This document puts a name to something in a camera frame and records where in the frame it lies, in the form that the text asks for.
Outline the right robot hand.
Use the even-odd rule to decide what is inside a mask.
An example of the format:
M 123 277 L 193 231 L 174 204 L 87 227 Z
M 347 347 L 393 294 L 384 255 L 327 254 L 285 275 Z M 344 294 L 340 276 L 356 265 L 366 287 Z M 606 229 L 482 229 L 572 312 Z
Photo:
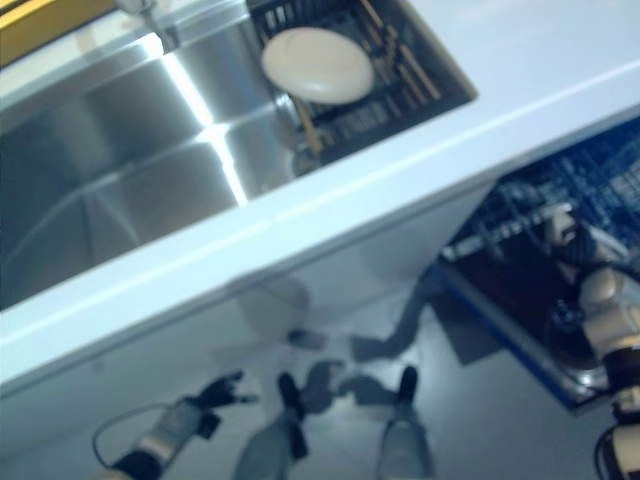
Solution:
M 544 224 L 544 238 L 551 256 L 574 269 L 629 259 L 629 250 L 621 242 L 582 219 L 568 203 L 552 208 Z

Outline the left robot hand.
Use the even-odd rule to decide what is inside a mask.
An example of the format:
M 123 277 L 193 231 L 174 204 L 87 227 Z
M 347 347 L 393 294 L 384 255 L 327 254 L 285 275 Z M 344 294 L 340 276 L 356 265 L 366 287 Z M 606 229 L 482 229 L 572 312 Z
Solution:
M 236 404 L 251 404 L 259 400 L 255 394 L 243 394 L 236 387 L 244 377 L 244 372 L 237 370 L 219 377 L 209 383 L 194 397 L 195 404 L 202 410 L 214 410 Z

